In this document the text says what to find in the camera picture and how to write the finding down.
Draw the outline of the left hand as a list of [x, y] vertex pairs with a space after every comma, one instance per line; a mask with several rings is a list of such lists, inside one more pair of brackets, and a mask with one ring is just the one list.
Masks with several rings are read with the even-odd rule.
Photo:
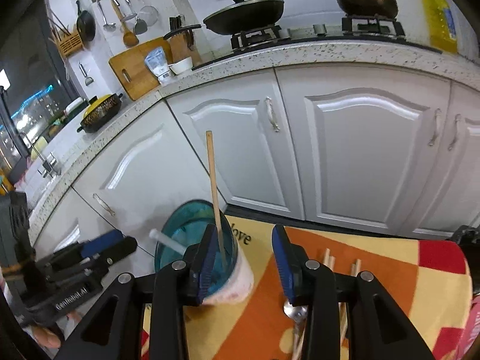
[[47, 349], [58, 349], [62, 342], [58, 336], [47, 328], [38, 326], [32, 326], [32, 336], [38, 345], [41, 345]]

